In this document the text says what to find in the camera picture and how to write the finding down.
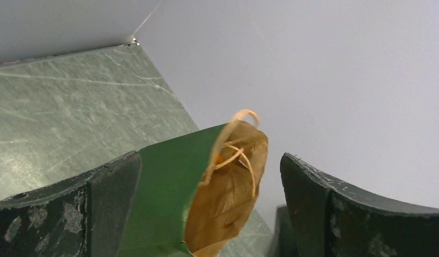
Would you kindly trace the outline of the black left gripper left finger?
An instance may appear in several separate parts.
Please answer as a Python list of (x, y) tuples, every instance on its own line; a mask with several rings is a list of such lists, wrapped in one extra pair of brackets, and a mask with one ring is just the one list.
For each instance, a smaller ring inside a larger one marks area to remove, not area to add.
[(126, 153), (0, 201), (0, 256), (117, 256), (142, 160)]

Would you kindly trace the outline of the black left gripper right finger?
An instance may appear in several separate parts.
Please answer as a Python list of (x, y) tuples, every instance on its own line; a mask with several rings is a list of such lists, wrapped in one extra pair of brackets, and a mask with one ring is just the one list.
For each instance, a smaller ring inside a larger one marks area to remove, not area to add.
[(285, 153), (269, 256), (439, 256), (439, 209), (390, 199)]

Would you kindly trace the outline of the green brown paper bag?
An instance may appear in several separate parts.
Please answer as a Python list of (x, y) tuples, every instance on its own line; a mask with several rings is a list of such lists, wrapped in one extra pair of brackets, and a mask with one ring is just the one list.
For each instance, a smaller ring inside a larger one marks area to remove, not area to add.
[(255, 206), (269, 140), (258, 115), (142, 148), (118, 256), (217, 256)]

